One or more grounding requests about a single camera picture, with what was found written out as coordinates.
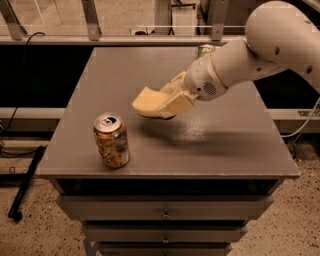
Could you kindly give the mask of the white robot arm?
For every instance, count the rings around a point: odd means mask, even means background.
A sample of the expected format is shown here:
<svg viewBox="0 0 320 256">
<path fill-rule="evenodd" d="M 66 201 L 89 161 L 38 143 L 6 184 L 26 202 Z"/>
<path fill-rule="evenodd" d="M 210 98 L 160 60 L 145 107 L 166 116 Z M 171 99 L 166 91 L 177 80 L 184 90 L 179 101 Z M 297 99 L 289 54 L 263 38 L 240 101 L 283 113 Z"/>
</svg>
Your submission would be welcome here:
<svg viewBox="0 0 320 256">
<path fill-rule="evenodd" d="M 195 60 L 161 88 L 168 97 L 156 108 L 167 119 L 210 101 L 243 81 L 290 69 L 320 92 L 320 31 L 295 6 L 271 1 L 249 16 L 244 39 Z"/>
</svg>

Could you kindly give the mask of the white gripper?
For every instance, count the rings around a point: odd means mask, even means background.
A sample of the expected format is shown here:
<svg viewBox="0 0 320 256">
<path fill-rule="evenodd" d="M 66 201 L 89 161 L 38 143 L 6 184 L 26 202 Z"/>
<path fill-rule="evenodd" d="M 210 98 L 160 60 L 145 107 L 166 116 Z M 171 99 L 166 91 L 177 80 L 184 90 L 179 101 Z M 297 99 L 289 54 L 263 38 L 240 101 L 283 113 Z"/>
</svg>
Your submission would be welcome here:
<svg viewBox="0 0 320 256">
<path fill-rule="evenodd" d="M 185 86 L 192 93 L 184 90 Z M 211 101 L 224 95 L 227 88 L 214 70 L 212 55 L 206 54 L 196 59 L 187 72 L 179 73 L 160 91 L 170 95 L 157 107 L 156 112 L 160 118 L 168 119 L 193 108 L 196 99 Z"/>
</svg>

